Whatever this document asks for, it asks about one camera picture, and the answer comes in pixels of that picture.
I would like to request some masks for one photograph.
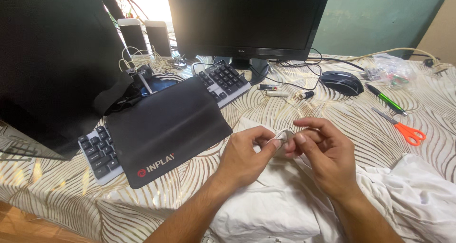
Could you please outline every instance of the forearm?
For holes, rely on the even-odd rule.
[[[217,211],[235,188],[213,174],[201,189],[166,219],[144,242],[200,242]]]
[[[332,201],[350,243],[404,243],[361,192]]]

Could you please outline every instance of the green wall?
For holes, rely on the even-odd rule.
[[[351,56],[416,48],[443,1],[328,0],[312,47]]]

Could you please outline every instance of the scissor handle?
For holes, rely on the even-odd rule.
[[[395,124],[394,127],[399,130],[399,132],[404,136],[405,141],[407,141],[410,145],[418,146],[420,145],[419,141],[426,140],[426,135],[420,130],[410,128],[401,123]]]

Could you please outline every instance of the hand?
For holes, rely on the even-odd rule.
[[[330,121],[301,118],[293,122],[308,127],[285,146],[287,156],[304,153],[311,162],[316,184],[335,201],[362,194],[356,183],[355,146]]]
[[[273,132],[262,126],[232,134],[214,179],[228,185],[233,191],[252,184],[280,146],[279,140],[268,143],[274,136]],[[259,153],[254,151],[254,141],[262,147]]]

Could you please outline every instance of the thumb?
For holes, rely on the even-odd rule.
[[[272,158],[272,156],[274,156],[276,150],[279,147],[280,141],[277,139],[273,139],[268,144],[266,144],[265,147],[263,147],[259,153],[257,153],[257,156],[269,160]]]
[[[296,141],[296,144],[299,146],[302,153],[307,156],[311,162],[312,167],[315,167],[318,163],[327,158],[318,148],[315,141],[313,141],[304,133],[297,133],[294,137],[294,141]]]

